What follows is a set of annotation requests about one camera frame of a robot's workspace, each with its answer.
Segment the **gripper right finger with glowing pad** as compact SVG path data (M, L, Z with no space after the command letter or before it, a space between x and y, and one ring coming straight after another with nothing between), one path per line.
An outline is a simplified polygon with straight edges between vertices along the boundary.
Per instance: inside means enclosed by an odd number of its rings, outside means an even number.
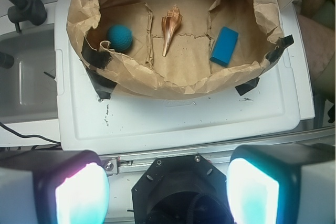
M240 145L227 198L236 223L335 223L335 147Z

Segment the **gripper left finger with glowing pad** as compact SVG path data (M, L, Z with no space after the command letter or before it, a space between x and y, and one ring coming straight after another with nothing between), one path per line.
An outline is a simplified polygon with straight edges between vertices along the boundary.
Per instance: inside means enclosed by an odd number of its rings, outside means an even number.
M103 223L109 192L93 151L1 153L1 223Z

